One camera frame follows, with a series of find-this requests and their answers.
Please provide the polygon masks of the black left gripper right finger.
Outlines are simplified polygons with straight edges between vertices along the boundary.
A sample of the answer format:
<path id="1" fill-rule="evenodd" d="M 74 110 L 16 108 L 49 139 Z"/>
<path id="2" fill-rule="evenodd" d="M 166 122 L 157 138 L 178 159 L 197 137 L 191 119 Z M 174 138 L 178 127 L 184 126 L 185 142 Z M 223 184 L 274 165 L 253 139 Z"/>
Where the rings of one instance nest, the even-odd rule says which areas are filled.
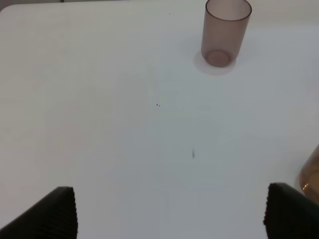
<path id="1" fill-rule="evenodd" d="M 269 239 L 317 239 L 319 205 L 286 183 L 271 183 L 263 224 Z"/>

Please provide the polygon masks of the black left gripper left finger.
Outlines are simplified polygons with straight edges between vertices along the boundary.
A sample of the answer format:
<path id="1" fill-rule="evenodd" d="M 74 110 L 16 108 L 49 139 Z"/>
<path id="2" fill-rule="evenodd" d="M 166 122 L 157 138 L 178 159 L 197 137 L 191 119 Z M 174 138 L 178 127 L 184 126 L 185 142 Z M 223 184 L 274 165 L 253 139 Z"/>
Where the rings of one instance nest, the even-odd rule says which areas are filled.
<path id="1" fill-rule="evenodd" d="M 2 239 L 75 239 L 78 218 L 73 187 L 52 190 L 1 228 Z"/>

